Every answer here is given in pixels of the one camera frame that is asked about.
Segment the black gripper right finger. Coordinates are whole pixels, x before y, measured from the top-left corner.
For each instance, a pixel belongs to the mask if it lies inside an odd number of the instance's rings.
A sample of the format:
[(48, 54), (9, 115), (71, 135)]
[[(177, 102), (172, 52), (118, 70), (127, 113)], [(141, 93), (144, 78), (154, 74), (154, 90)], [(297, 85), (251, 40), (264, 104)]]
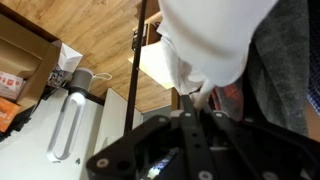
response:
[(234, 121), (181, 97), (181, 129), (190, 172), (210, 180), (320, 180), (318, 142), (261, 116)]

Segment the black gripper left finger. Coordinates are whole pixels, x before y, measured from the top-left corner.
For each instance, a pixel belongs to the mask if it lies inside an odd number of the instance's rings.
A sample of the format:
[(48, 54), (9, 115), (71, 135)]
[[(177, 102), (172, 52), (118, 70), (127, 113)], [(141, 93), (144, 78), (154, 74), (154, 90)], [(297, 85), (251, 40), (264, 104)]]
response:
[(161, 160), (171, 157), (155, 180), (187, 180), (183, 160), (186, 117), (157, 115), (93, 155), (89, 180), (142, 180)]

